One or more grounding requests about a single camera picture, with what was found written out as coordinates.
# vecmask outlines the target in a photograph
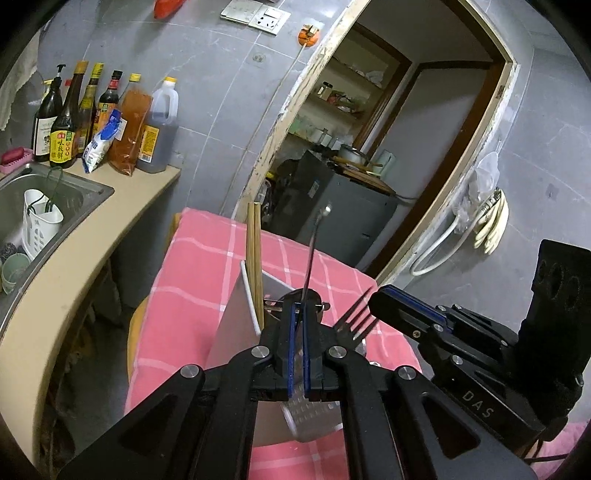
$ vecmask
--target soy sauce bottle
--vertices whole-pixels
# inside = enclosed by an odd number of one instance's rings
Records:
[[[64,107],[51,127],[49,163],[52,167],[69,168],[74,164],[77,152],[78,98],[88,61],[76,64],[72,84],[66,95]]]
[[[57,66],[57,75],[51,81],[49,91],[43,97],[39,110],[35,113],[33,135],[31,138],[31,150],[33,150],[33,159],[35,161],[42,162],[49,160],[51,127],[63,106],[60,94],[60,73],[65,66],[63,63]]]
[[[109,87],[99,97],[99,106],[96,109],[95,121],[92,125],[91,138],[94,138],[98,132],[103,130],[103,127],[109,121],[111,113],[119,103],[119,92],[117,89],[119,88],[119,81],[121,80],[122,75],[123,72],[121,70],[113,70]]]

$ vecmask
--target checkered tablecloth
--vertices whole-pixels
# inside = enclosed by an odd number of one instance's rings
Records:
[[[125,411],[152,393],[183,365],[205,365],[217,325],[245,258],[246,226],[185,209],[152,287],[134,361]],[[261,234],[263,269],[294,288],[304,283],[308,250],[292,240]],[[333,325],[375,281],[328,255],[317,253],[310,288],[331,309]],[[379,322],[367,338],[370,361],[395,369],[420,369],[405,337]],[[342,431],[309,443],[287,442],[253,449],[251,480],[346,480]]]

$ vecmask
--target kitchen counter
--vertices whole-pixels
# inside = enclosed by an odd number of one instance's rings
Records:
[[[40,421],[53,365],[72,318],[115,247],[146,208],[180,174],[105,164],[90,175],[82,162],[67,170],[115,189],[56,249],[19,302],[0,342],[0,412],[21,449],[38,458]]]

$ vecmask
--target wooden door frame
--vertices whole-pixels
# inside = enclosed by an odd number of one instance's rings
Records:
[[[474,134],[484,117],[486,108],[491,99],[493,99],[498,93],[498,83],[501,79],[504,66],[505,63],[484,61],[436,61],[419,64],[401,97],[388,116],[386,123],[371,145],[368,151],[370,157],[375,154],[389,130],[392,128],[392,125],[408,99],[408,95],[412,91],[421,72],[434,69],[480,69],[486,70],[487,72],[482,87],[472,103],[472,107],[466,115],[452,146],[443,157],[443,160],[433,174],[433,177],[418,197],[418,200],[413,204],[413,207],[410,209],[400,226],[392,234],[384,247],[378,252],[370,265],[365,269],[365,274],[373,278],[378,278],[380,273],[386,269],[392,258],[395,257],[396,253],[401,249],[406,239],[409,238],[411,233],[420,224],[422,218],[425,217],[437,196],[443,190],[446,183],[448,183],[453,172],[457,169],[470,140],[474,137]]]
[[[320,73],[334,54],[335,50],[357,21],[361,12],[365,9],[370,0],[352,0],[350,4],[341,13],[340,17],[332,26],[329,34],[316,47],[306,67],[300,77],[296,80],[294,87],[288,95],[281,113],[273,125],[267,141],[263,146],[261,153],[255,162],[248,182],[238,200],[232,218],[244,222],[246,220],[246,207],[256,196],[262,182],[265,180],[267,171],[271,167],[275,153],[280,148],[287,131],[292,124],[297,112],[308,97],[312,88],[316,85]],[[512,93],[512,87],[515,79],[515,68],[517,64],[510,53],[505,42],[491,24],[488,17],[475,7],[472,0],[441,0],[446,4],[468,27],[476,39],[481,43],[489,57],[494,63],[503,65],[501,76],[496,84],[497,91],[502,90],[501,95],[495,95],[482,116],[478,128],[472,135],[469,143],[463,152],[456,168],[448,178],[447,182],[428,207],[427,212],[421,218],[418,225],[412,230],[408,238],[402,243],[394,256],[386,264],[384,269],[377,275],[378,283],[383,282],[396,269],[397,265],[404,259],[405,254],[412,245],[417,242],[421,234],[427,229],[429,224],[435,219],[439,211],[444,208],[446,199],[452,190],[458,185],[462,176],[473,163],[479,147],[483,145],[484,137],[487,131],[491,131],[499,122],[499,115],[496,115],[497,107],[500,103],[506,105],[507,99]]]
[[[386,88],[383,90],[382,95],[375,104],[370,116],[362,126],[361,130],[359,130],[359,133],[355,137],[355,140],[353,140],[353,147],[361,150],[363,148],[363,145],[369,138],[371,132],[377,125],[382,114],[384,113],[384,110],[386,110],[386,107],[390,103],[390,100],[392,99],[394,93],[400,86],[402,79],[407,74],[408,69],[411,67],[413,63],[402,52],[400,52],[394,46],[390,45],[382,37],[375,34],[367,27],[364,27],[359,23],[354,23],[351,27],[351,30],[354,30],[357,33],[363,35],[365,38],[376,44],[382,50],[386,51],[388,54],[390,54],[390,56],[392,56],[399,62],[398,68],[394,72],[394,75],[392,75],[392,79],[386,85]]]

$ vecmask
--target kitchen sink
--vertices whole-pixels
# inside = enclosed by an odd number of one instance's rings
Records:
[[[60,181],[59,171],[52,171],[48,177],[49,173],[49,166],[29,163],[0,180],[0,249],[7,242],[16,246],[22,244],[22,213],[26,190],[41,190],[49,197],[55,190],[53,202],[64,216],[59,231],[37,254],[12,293],[6,295],[0,287],[0,339],[19,300],[43,264],[82,220],[115,192],[107,185],[66,171]]]

